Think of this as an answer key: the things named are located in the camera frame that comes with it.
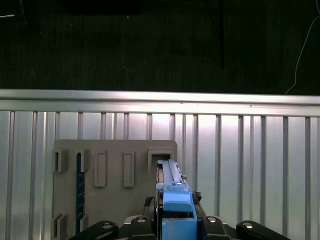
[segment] rectangular slot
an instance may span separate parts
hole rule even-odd
[[[125,188],[135,185],[135,152],[126,151],[123,153],[123,186]]]
[[[68,170],[68,150],[54,149],[52,151],[52,168],[54,172],[65,172]]]
[[[57,240],[66,239],[67,234],[67,215],[63,214],[57,221]]]
[[[172,148],[149,148],[148,149],[148,173],[152,171],[152,162],[158,160],[169,160],[174,158],[174,150]]]
[[[58,171],[58,166],[59,166],[59,153],[55,152],[54,153],[54,168],[53,168],[53,170],[55,172]]]
[[[51,220],[51,239],[57,239],[58,237],[58,219],[61,217],[61,214],[56,216]]]
[[[107,183],[107,152],[97,151],[94,156],[94,186],[105,187]]]
[[[88,215],[84,215],[83,218],[80,220],[80,232],[88,228]]]

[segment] vertical metal rib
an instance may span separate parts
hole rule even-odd
[[[266,117],[261,117],[261,194],[260,224],[266,223]]]
[[[288,143],[289,143],[289,131],[288,131],[288,118],[283,118],[283,194],[282,194],[282,235],[288,236]]]
[[[169,136],[170,140],[175,140],[175,129],[176,129],[176,116],[174,114],[170,114],[170,124],[169,124]]]
[[[305,240],[311,239],[311,132],[310,118],[305,118]]]
[[[146,115],[146,140],[152,140],[152,114]]]
[[[13,180],[13,158],[14,158],[14,132],[15,132],[15,112],[10,112],[9,127],[9,153],[8,153],[8,180],[6,188],[6,213],[5,213],[5,239],[10,239],[11,227],[11,203],[12,203],[12,180]]]
[[[250,117],[250,209],[249,209],[249,217],[253,219],[253,202],[254,202],[254,124],[255,119],[254,116]]]
[[[186,173],[186,115],[182,116],[182,173]]]
[[[48,148],[48,112],[44,113],[44,132],[43,132],[43,156],[47,156],[47,148]],[[44,161],[43,168],[42,168],[42,176],[44,177],[44,180],[41,183],[41,219],[40,219],[40,239],[44,240],[45,238],[45,221],[46,221],[46,171],[48,167],[48,160]]]
[[[129,124],[130,124],[130,115],[129,113],[124,114],[124,123],[123,123],[123,139],[129,139]]]
[[[237,221],[243,218],[243,189],[244,189],[244,117],[238,118],[238,201]]]
[[[198,178],[197,178],[197,174],[198,174],[198,138],[199,138],[199,134],[198,134],[198,115],[193,115],[193,159],[195,161],[195,179],[194,179],[194,185],[195,186],[195,191],[197,190],[197,186],[198,186]]]
[[[60,139],[60,112],[55,113],[55,128],[54,128],[54,137],[55,140]]]
[[[113,128],[113,131],[114,131],[114,139],[116,140],[117,139],[117,126],[118,126],[118,114],[114,114],[114,128]]]
[[[317,217],[318,217],[318,238],[320,238],[320,118],[317,119]]]
[[[79,112],[78,113],[78,136],[77,139],[83,139],[83,133],[84,133],[84,113]]]
[[[216,116],[215,124],[215,181],[214,215],[220,216],[220,179],[221,179],[221,116]]]
[[[100,139],[106,139],[106,113],[101,113],[101,125],[100,125]]]
[[[37,121],[38,113],[32,116],[32,137],[31,137],[31,173],[30,173],[30,203],[29,203],[29,240],[33,239],[34,206],[35,206],[35,180],[36,180],[36,147],[37,147]]]

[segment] gray panel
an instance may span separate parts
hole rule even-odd
[[[146,197],[155,193],[154,180],[157,162],[152,163],[152,173],[148,173],[148,150],[172,149],[174,151],[173,159],[176,159],[177,152],[177,145],[171,140],[60,140],[55,143],[55,147],[68,149],[69,163],[72,162],[76,149],[89,148],[92,154],[97,150],[107,151],[108,159],[105,168],[107,184],[105,187],[94,186],[94,161],[90,161],[91,165],[85,172],[85,214],[88,215],[89,226],[106,219],[112,219],[121,226],[127,216],[142,214]],[[125,179],[122,175],[124,153],[133,154],[132,150],[135,151],[134,161],[135,165],[138,166],[134,168],[134,182],[131,178],[133,175]],[[124,180],[131,185],[134,183],[134,186],[124,187]],[[74,226],[74,209],[70,209],[70,206],[75,204],[74,186],[75,173],[70,168],[63,173],[54,173],[53,215],[68,214],[68,234],[72,232]]]
[[[61,112],[59,113],[59,135],[57,139],[77,139],[78,138],[78,113]]]
[[[198,116],[197,190],[208,216],[215,215],[216,116]]]
[[[82,139],[99,140],[101,137],[101,113],[83,113]]]
[[[252,173],[252,206],[250,219],[255,222],[261,222],[261,170],[262,170],[262,119],[260,116],[253,117],[253,126],[251,128],[251,149],[253,160]]]
[[[231,227],[238,223],[238,116],[221,116],[220,216]]]
[[[184,172],[183,156],[184,156],[184,116],[176,114],[174,121],[174,140],[177,144],[177,160],[180,170]]]
[[[13,137],[10,238],[29,238],[33,112],[16,112]]]
[[[51,218],[53,207],[53,169],[52,169],[52,149],[55,144],[55,126],[56,113],[47,113],[46,142],[45,142],[45,182],[44,182],[44,202],[42,203],[44,222],[43,231],[44,240],[51,240]]]
[[[320,239],[320,121],[310,119],[310,236]]]
[[[265,225],[283,230],[283,144],[282,117],[266,117]]]
[[[253,165],[254,159],[252,149],[252,122],[253,116],[243,117],[243,182],[242,182],[242,221],[252,219],[252,198],[253,198]]]
[[[9,160],[10,112],[0,111],[0,239],[5,239]]]
[[[288,238],[305,239],[306,119],[288,119]]]
[[[170,139],[170,114],[152,114],[152,139]]]
[[[129,138],[130,140],[146,140],[147,135],[147,114],[129,114]]]
[[[185,116],[183,173],[192,191],[197,191],[198,116]]]

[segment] blue slider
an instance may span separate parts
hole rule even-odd
[[[163,191],[163,211],[192,213],[191,217],[163,218],[162,240],[197,240],[197,214],[189,185],[174,160],[158,160],[158,165],[162,165],[163,183],[157,183],[156,189]]]

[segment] corrugated metal wall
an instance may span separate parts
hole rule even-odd
[[[316,117],[0,111],[0,239],[49,240],[57,139],[175,140],[207,215],[320,238]]]

